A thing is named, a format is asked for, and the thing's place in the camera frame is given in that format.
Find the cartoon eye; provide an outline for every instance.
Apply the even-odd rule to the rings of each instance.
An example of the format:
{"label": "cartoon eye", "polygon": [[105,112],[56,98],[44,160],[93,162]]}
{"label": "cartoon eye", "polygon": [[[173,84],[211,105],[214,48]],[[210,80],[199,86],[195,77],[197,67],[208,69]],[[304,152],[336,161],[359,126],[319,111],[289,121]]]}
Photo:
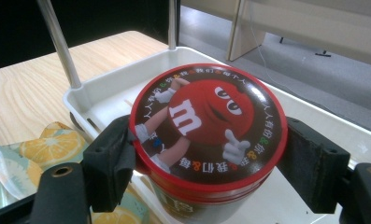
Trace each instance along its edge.
{"label": "cartoon eye", "polygon": [[235,101],[233,100],[228,101],[228,104],[226,104],[226,107],[228,108],[229,112],[231,112],[234,115],[241,115],[242,113],[238,104],[235,103]]}
{"label": "cartoon eye", "polygon": [[215,88],[215,94],[217,94],[222,99],[230,99],[231,97],[228,95],[228,93],[223,90],[221,87]]}

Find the red lid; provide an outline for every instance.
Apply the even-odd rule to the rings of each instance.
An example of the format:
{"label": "red lid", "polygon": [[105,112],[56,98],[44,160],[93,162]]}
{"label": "red lid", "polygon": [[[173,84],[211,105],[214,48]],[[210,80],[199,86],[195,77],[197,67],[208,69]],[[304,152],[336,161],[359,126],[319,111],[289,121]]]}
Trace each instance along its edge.
{"label": "red lid", "polygon": [[136,98],[130,129],[150,178],[198,202],[254,191],[287,140],[287,122],[273,93],[246,72],[212,63],[157,76]]}

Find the metal pole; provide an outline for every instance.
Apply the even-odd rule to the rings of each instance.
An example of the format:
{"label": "metal pole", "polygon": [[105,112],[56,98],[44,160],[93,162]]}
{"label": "metal pole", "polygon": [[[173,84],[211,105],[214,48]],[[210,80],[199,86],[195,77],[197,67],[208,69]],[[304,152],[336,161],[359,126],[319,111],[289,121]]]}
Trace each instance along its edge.
{"label": "metal pole", "polygon": [[175,49],[176,43],[176,22],[177,22],[177,0],[169,0],[169,15],[168,15],[168,48]]}
{"label": "metal pole", "polygon": [[53,40],[54,47],[57,50],[60,61],[68,78],[69,84],[72,89],[78,89],[81,87],[81,83],[78,77],[77,70],[74,62],[72,61],[71,55],[69,54],[68,46],[66,45],[63,32],[60,28],[60,24],[57,20],[56,14],[54,13],[53,6],[50,0],[36,0],[39,9],[42,12],[45,23],[48,26],[50,37]]}

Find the plastic container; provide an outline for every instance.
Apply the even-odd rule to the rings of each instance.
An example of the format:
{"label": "plastic container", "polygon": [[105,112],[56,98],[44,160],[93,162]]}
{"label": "plastic container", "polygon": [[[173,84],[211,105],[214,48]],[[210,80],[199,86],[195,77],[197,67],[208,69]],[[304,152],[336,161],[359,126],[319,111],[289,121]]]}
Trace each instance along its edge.
{"label": "plastic container", "polygon": [[272,92],[214,63],[154,78],[136,98],[130,129],[163,208],[185,223],[229,218],[269,176],[287,140]]}

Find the screw hole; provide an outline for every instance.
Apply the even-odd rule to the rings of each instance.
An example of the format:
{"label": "screw hole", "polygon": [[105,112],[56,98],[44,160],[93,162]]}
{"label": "screw hole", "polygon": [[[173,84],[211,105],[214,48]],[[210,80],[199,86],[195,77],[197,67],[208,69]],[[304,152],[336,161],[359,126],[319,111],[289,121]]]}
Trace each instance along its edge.
{"label": "screw hole", "polygon": [[71,172],[72,172],[72,167],[69,167],[69,166],[60,167],[60,168],[54,170],[54,172],[52,173],[52,176],[53,177],[61,177],[61,176],[68,175]]}

